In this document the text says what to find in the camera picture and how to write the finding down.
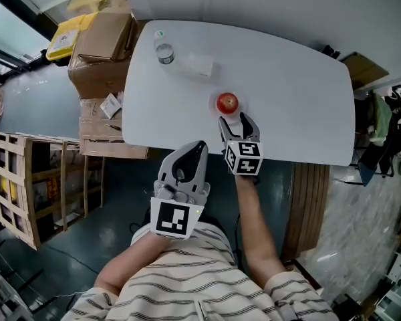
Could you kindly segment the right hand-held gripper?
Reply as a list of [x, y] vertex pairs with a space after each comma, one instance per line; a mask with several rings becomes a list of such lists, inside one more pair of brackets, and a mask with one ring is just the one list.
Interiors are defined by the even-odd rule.
[[227, 121], [219, 117], [219, 130], [225, 149], [229, 172], [239, 176], [257, 176], [263, 162], [263, 144], [260, 130], [254, 120], [244, 112], [239, 114], [243, 127], [243, 140], [233, 134]]

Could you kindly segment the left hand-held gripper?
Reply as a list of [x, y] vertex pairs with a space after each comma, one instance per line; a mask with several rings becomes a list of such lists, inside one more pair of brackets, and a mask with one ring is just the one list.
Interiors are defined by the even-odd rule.
[[[150, 231], [175, 239], [188, 239], [203, 214], [211, 185], [205, 182], [208, 146], [205, 141], [187, 143], [162, 162], [150, 200]], [[174, 186], [188, 184], [185, 192]]]

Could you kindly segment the red apple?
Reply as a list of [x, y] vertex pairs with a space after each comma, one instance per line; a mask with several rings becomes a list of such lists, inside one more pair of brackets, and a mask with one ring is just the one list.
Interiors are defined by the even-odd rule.
[[220, 113], [230, 115], [237, 111], [239, 100], [233, 93], [224, 92], [218, 95], [216, 107]]

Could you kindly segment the person's right forearm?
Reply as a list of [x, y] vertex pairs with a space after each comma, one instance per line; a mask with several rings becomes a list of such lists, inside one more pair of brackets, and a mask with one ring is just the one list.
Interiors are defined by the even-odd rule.
[[236, 176], [241, 237], [251, 279], [261, 288], [285, 271], [267, 226], [257, 188], [251, 177]]

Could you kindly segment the person's left forearm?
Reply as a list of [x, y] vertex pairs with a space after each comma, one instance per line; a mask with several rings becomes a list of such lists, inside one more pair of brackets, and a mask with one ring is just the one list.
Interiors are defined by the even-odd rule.
[[146, 233], [102, 268], [94, 287], [119, 296], [126, 282], [142, 268], [153, 263], [170, 242], [171, 238]]

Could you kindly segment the white tissue packet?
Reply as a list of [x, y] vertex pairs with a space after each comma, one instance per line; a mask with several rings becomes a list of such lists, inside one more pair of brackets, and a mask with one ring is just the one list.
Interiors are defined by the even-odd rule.
[[190, 53], [178, 60], [183, 73], [193, 77], [210, 78], [213, 73], [214, 59], [208, 55]]

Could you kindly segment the large taped cardboard box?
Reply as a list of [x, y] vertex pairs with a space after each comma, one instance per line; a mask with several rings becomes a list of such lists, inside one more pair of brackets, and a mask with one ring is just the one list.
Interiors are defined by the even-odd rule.
[[113, 124], [123, 130], [123, 109], [117, 112], [111, 120], [108, 120], [100, 108], [104, 99], [80, 100], [80, 152], [89, 156], [147, 159], [149, 148], [127, 144], [124, 142], [122, 131], [105, 125]]

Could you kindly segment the white paper booklet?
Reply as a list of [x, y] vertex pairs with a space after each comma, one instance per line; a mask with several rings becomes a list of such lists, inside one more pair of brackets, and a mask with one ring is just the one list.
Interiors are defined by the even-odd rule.
[[109, 94], [100, 104], [100, 108], [107, 119], [111, 120], [122, 109], [122, 105], [114, 94]]

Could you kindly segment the person's striped shirt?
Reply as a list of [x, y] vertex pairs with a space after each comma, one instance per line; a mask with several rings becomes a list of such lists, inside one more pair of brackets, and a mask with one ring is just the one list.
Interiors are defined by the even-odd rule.
[[124, 285], [83, 293], [62, 321], [339, 321], [297, 272], [283, 272], [264, 288], [238, 269], [226, 235], [198, 223], [175, 239]]

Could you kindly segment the clear plastic water bottle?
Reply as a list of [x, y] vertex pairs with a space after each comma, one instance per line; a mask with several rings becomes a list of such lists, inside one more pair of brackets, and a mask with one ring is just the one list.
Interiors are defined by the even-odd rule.
[[174, 48], [162, 30], [154, 34], [154, 51], [161, 64], [167, 65], [174, 61]]

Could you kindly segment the plain brown cardboard box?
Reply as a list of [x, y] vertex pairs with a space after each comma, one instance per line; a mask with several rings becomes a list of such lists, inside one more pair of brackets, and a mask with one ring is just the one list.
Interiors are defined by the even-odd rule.
[[86, 32], [80, 33], [68, 64], [68, 77], [81, 99], [105, 98], [110, 93], [117, 94], [124, 90], [132, 54], [145, 25], [145, 21], [132, 22], [127, 41], [119, 48], [123, 58], [110, 62], [87, 62], [82, 59], [79, 48], [86, 38]]

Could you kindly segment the blue seat black chair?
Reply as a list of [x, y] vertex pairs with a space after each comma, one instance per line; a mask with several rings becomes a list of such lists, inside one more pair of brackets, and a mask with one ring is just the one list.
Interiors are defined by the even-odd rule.
[[395, 175], [393, 156], [390, 154], [392, 140], [385, 140], [382, 146], [378, 146], [371, 142], [368, 146], [355, 145], [354, 153], [363, 150], [361, 157], [357, 163], [351, 163], [360, 174], [360, 182], [345, 181], [345, 184], [358, 185], [366, 187], [372, 180], [374, 175], [380, 175], [383, 178], [392, 178]]

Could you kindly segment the brown cardboard sheet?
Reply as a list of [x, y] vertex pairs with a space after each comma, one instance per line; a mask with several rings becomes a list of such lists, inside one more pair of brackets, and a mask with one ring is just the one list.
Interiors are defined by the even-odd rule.
[[345, 57], [342, 63], [349, 71], [353, 90], [362, 88], [389, 75], [387, 70], [358, 52]]

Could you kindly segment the green cloth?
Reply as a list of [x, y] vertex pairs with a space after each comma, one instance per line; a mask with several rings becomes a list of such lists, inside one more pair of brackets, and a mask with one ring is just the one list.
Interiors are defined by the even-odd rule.
[[392, 111], [386, 101], [372, 92], [374, 106], [374, 131], [370, 134], [370, 142], [376, 146], [383, 146], [388, 135], [388, 129], [392, 117]]

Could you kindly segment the small flat cardboard box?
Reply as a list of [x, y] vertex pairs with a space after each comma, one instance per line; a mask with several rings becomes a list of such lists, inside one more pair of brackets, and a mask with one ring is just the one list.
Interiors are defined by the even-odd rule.
[[133, 24], [131, 14], [99, 12], [77, 45], [78, 56], [85, 62], [116, 62], [129, 58]]

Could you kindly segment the wooden slat crate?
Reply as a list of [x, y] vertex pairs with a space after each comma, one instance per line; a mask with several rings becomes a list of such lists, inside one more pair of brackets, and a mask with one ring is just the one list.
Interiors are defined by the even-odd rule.
[[105, 164], [76, 139], [0, 132], [0, 224], [39, 249], [104, 204]]

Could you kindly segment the yellow plastic bin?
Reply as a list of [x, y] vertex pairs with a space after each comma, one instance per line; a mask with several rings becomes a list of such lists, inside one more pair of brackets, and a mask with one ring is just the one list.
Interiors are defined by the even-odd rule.
[[46, 58], [52, 62], [71, 56], [78, 35], [88, 29], [97, 14], [85, 14], [60, 23], [47, 49]]

